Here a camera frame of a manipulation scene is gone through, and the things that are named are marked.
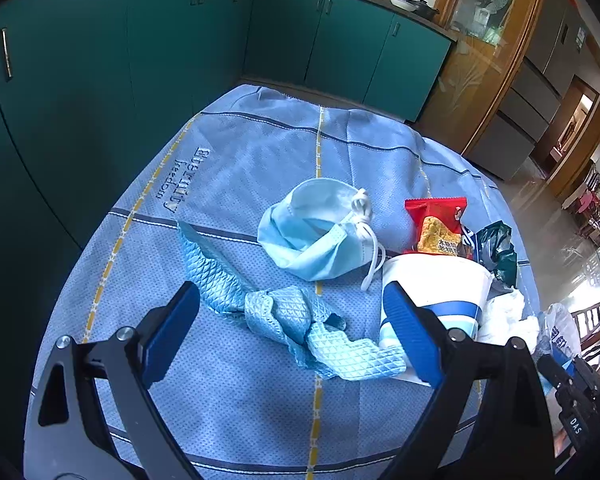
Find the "knotted blue cloth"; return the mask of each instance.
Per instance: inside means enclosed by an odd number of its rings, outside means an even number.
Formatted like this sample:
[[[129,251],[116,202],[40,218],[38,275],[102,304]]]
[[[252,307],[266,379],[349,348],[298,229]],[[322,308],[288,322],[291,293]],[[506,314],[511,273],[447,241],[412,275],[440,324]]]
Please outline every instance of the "knotted blue cloth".
[[[216,314],[286,344],[300,368],[349,381],[392,377],[406,370],[400,347],[381,350],[371,339],[350,341],[346,323],[318,295],[288,286],[255,290],[190,225],[179,222],[187,279]]]

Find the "tile floor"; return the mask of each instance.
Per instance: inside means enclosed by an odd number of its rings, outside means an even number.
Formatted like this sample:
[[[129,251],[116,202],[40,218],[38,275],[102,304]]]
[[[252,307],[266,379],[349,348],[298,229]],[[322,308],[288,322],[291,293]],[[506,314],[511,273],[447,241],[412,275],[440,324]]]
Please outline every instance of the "tile floor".
[[[240,83],[262,84],[244,80]],[[305,101],[334,108],[360,105],[325,97],[298,87],[270,82],[266,86]],[[600,301],[600,268],[587,265],[595,254],[588,238],[576,234],[576,225],[546,186],[544,177],[530,159],[500,187],[520,229],[526,252],[536,278],[542,309],[561,302],[572,312]]]

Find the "white bowl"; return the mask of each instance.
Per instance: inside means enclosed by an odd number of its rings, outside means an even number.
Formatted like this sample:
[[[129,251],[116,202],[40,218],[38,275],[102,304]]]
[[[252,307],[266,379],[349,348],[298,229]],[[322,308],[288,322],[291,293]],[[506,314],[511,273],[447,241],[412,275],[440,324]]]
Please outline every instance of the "white bowl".
[[[396,7],[400,7],[404,10],[410,10],[411,12],[413,12],[416,9],[416,6],[411,5],[409,2],[405,2],[404,0],[391,0],[391,3],[394,4]]]

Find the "dark green package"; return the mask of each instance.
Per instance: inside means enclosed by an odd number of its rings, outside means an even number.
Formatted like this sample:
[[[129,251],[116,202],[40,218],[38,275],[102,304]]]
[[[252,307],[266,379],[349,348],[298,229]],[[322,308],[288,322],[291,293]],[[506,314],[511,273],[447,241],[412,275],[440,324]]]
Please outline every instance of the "dark green package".
[[[475,237],[478,263],[493,272],[496,280],[516,286],[518,256],[511,243],[511,227],[499,220],[480,229]]]

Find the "snack bag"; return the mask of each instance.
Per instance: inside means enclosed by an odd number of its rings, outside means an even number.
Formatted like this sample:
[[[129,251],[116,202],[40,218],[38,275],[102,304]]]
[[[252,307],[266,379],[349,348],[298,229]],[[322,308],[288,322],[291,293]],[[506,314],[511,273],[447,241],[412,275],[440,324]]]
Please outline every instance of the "snack bag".
[[[460,217],[466,209],[466,198],[415,198],[404,201],[416,224],[417,253],[448,254],[472,259],[472,251],[462,245]]]

